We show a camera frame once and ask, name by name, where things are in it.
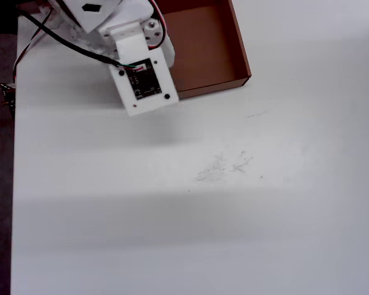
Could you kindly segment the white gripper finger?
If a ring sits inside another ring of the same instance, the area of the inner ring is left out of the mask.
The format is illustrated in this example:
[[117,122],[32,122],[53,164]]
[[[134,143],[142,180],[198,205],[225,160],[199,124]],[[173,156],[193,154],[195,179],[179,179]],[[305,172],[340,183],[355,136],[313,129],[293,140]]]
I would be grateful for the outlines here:
[[96,29],[86,33],[75,22],[62,14],[54,14],[50,18],[50,29],[76,46],[99,55],[111,57],[111,47],[104,42],[103,37]]

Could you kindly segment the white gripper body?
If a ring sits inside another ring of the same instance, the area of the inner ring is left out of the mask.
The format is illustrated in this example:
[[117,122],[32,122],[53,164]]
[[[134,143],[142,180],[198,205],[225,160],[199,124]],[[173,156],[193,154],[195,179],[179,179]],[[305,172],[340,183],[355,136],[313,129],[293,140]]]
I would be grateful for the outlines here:
[[106,20],[97,27],[98,42],[109,58],[129,65],[164,54],[168,68],[175,62],[175,49],[163,26],[154,18],[145,21]]

